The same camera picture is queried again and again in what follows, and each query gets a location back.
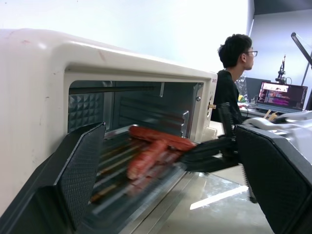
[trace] black hair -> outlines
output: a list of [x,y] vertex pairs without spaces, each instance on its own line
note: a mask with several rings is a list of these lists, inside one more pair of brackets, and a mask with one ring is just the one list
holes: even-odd
[[219,57],[224,68],[235,67],[239,56],[251,48],[253,41],[247,35],[233,34],[225,40],[218,49]]

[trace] white wall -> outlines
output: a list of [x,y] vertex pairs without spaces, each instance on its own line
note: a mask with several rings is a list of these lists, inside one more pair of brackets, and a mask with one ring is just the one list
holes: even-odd
[[[308,62],[292,40],[292,32],[296,32],[307,42],[308,45],[301,41],[310,54],[312,51],[312,10],[255,16],[251,37],[254,50],[258,50],[259,53],[254,59],[253,69],[246,73],[247,76],[275,81],[286,54],[286,77],[291,77],[293,84],[301,85]],[[312,87],[311,68],[309,68],[304,85],[309,87],[307,103]]]
[[248,32],[253,14],[253,0],[6,0],[0,28],[61,31],[218,71],[218,47]]

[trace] eyeglasses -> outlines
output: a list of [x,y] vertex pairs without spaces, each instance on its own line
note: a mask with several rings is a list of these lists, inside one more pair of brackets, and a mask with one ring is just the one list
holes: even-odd
[[254,57],[257,57],[258,51],[248,51],[246,54],[252,53]]

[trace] black shirt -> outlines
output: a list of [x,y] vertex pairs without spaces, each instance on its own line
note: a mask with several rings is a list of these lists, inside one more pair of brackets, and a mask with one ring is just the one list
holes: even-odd
[[241,124],[243,122],[243,118],[237,104],[238,95],[238,89],[232,80],[231,73],[225,70],[219,71],[214,95],[214,104],[216,105],[216,109],[212,112],[211,120],[221,122],[218,108],[222,103],[228,102],[230,104],[233,123]]

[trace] laptop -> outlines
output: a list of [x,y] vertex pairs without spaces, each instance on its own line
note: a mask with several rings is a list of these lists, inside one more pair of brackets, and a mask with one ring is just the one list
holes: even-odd
[[258,99],[262,82],[271,82],[271,81],[268,79],[256,79],[246,77],[246,89],[249,102]]
[[257,108],[280,113],[301,112],[308,87],[262,82]]

